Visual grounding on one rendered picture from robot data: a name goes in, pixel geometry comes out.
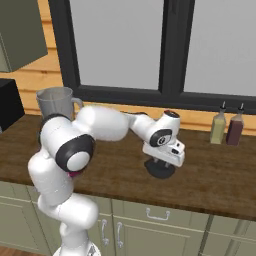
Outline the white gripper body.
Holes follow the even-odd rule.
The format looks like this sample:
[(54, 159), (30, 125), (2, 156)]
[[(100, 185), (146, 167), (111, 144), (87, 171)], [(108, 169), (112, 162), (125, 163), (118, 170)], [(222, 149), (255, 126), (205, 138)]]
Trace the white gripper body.
[(185, 145), (181, 142), (165, 144), (160, 147), (152, 147), (147, 143), (143, 144), (143, 152), (153, 158), (181, 167), (185, 159)]

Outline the black round blender lid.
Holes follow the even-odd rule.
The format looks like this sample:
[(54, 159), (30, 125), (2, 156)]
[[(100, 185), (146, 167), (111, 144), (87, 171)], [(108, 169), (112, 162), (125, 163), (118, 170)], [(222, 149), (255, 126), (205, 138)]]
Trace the black round blender lid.
[(150, 158), (144, 163), (148, 173), (158, 179), (167, 179), (175, 173), (175, 167), (169, 164), (168, 168), (164, 167), (165, 162), (159, 160), (157, 164), (153, 163), (153, 158)]

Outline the grey blender jug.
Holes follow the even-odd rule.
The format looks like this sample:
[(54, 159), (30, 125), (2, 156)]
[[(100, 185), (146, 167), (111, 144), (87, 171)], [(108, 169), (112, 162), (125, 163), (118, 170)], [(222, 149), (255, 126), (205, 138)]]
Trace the grey blender jug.
[(75, 107), (83, 107), (83, 101), (73, 97), (73, 90), (69, 87), (52, 87), (36, 92), (36, 99), (42, 116), (46, 118), (51, 114), (62, 114), (73, 120)]

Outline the olive drawer front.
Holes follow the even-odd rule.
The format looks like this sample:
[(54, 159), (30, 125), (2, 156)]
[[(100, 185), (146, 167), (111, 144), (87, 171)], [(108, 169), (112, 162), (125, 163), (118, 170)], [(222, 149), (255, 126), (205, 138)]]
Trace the olive drawer front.
[(112, 200), (112, 207), (115, 216), (162, 223), (199, 231), (205, 229), (209, 218), (208, 214), (116, 199)]

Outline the yellow-green oil bottle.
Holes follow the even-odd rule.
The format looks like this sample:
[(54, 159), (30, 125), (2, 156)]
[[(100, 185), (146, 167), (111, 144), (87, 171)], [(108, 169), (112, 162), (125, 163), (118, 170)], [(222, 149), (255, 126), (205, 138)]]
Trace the yellow-green oil bottle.
[(225, 118), (226, 103), (220, 106), (219, 113), (213, 117), (210, 133), (210, 142), (212, 144), (221, 144), (226, 127)]

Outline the olive cupboard door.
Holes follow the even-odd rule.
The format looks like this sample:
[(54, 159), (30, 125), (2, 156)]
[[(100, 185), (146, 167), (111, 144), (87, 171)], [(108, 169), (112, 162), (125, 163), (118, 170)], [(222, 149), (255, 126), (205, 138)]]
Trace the olive cupboard door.
[(198, 256), (256, 256), (256, 221), (211, 215)]
[(0, 181), (0, 245), (51, 255), (25, 185)]
[[(117, 223), (122, 222), (123, 248), (117, 246)], [(203, 231), (113, 217), (116, 256), (198, 256)]]
[[(28, 186), (27, 190), (36, 210), (46, 241), (49, 245), (50, 252), (51, 254), (54, 254), (56, 250), (61, 246), (61, 236), (59, 233), (60, 222), (58, 220), (48, 217), (39, 210), (37, 206), (39, 193), (33, 186)], [(90, 195), (88, 195), (88, 198), (96, 202), (99, 207), (98, 222), (88, 231), (89, 238), (99, 248), (102, 256), (115, 256), (111, 200), (108, 198)], [(109, 238), (109, 245), (107, 246), (103, 245), (101, 239), (102, 219), (106, 219), (108, 221), (107, 230), (105, 231), (106, 237)]]

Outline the dark red sauce bottle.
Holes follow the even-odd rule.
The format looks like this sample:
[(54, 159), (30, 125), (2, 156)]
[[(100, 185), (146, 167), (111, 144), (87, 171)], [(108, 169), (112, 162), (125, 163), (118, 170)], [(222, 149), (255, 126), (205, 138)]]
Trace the dark red sauce bottle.
[(238, 108), (237, 114), (230, 119), (228, 132), (226, 135), (226, 144), (237, 146), (240, 141), (242, 130), (244, 128), (244, 121), (242, 114), (244, 112), (244, 104)]

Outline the dark framed window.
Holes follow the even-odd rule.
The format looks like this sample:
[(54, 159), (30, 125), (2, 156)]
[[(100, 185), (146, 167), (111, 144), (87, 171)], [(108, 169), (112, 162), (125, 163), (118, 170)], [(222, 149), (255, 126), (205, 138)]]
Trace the dark framed window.
[(242, 106), (256, 115), (256, 96), (186, 92), (185, 71), (195, 0), (164, 0), (160, 77), (155, 89), (127, 89), (81, 82), (70, 0), (48, 0), (63, 85), (84, 101), (211, 111), (225, 104), (229, 113)]

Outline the black appliance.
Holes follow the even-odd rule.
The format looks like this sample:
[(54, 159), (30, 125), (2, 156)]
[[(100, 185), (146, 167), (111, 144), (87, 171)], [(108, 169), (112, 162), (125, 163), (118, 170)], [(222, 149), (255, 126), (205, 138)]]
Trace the black appliance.
[(25, 115), (14, 79), (0, 78), (0, 133)]

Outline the olive wall cupboard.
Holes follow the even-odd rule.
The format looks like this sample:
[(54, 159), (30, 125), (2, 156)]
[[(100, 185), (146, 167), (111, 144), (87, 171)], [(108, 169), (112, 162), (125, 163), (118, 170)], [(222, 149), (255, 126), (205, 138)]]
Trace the olive wall cupboard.
[(0, 72), (48, 54), (37, 0), (0, 0)]

